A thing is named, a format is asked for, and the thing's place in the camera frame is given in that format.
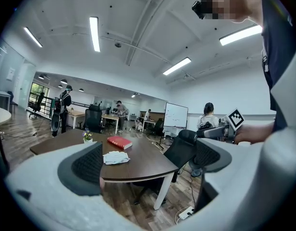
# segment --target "wooden table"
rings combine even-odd
[[[0,97],[5,97],[5,98],[7,98],[7,107],[6,107],[6,109],[7,109],[7,111],[9,111],[9,106],[10,106],[10,94],[8,94],[7,92],[5,92],[5,91],[2,91],[2,90],[0,90]]]
[[[10,112],[0,108],[0,125],[7,122],[11,117],[12,117],[12,114],[10,114]],[[5,156],[5,153],[3,150],[3,144],[2,144],[1,138],[0,138],[0,154],[2,155],[2,159],[3,159],[4,164],[6,165],[7,169],[9,170],[9,164],[8,164],[8,161],[6,159],[6,156]]]
[[[104,119],[110,119],[110,120],[114,120],[116,121],[116,130],[115,130],[115,134],[117,134],[117,128],[118,128],[118,121],[119,121],[119,117],[116,115],[102,115],[102,118]]]
[[[156,125],[155,121],[152,121],[152,120],[146,120],[146,121],[145,121],[145,120],[144,120],[142,132],[144,132],[145,122],[147,122],[147,123],[152,123],[152,124]]]
[[[106,135],[93,133],[92,137],[93,141],[101,141],[103,143],[103,155],[111,151],[122,151],[108,143],[108,136]],[[161,206],[171,184],[173,174],[178,168],[146,138],[138,138],[133,133],[126,133],[123,137],[133,143],[130,148],[124,150],[128,154],[130,161],[118,165],[104,164],[100,176],[106,182],[116,183],[136,182],[164,177],[160,193],[154,204],[154,209],[157,210]],[[32,146],[30,150],[38,155],[82,143],[84,143],[82,131],[73,129]]]
[[[68,115],[71,116],[71,117],[73,117],[73,129],[75,129],[75,126],[76,126],[76,118],[85,116],[85,113],[83,113],[81,111],[73,110],[73,111],[69,111],[68,112]]]

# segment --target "person's hand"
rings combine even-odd
[[[250,142],[251,144],[264,142],[272,133],[273,123],[265,126],[242,125],[236,132],[234,143]]]

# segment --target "fluorescent light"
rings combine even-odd
[[[92,37],[92,43],[94,45],[94,50],[97,52],[100,52],[98,17],[90,17],[89,22],[90,22],[90,32]]]
[[[187,65],[191,62],[191,59],[188,57],[184,58],[182,61],[178,62],[175,66],[171,67],[169,70],[165,71],[163,74],[164,75],[169,75],[173,71],[176,71],[177,69],[183,67],[184,65]]]
[[[223,38],[220,38],[220,42],[224,46],[226,44],[235,42],[239,39],[244,39],[248,36],[252,36],[252,35],[255,35],[255,34],[258,34],[261,32],[262,32],[261,26],[252,26],[252,27],[243,29],[242,31],[238,31],[238,32],[235,32],[235,33],[230,34],[228,36],[225,36]]]
[[[25,32],[27,32],[27,34],[33,39],[33,41],[35,41],[35,43],[39,46],[42,47],[42,45],[39,43],[39,41],[35,38],[35,36],[31,33],[31,31],[27,28],[24,27]]]
[[[4,52],[7,54],[7,51],[5,51],[4,49],[2,49],[1,47],[0,47],[0,49],[1,49],[2,51],[4,51]]]

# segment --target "small potted plant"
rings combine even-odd
[[[87,128],[85,129],[82,135],[83,135],[84,143],[92,142],[92,133]]]

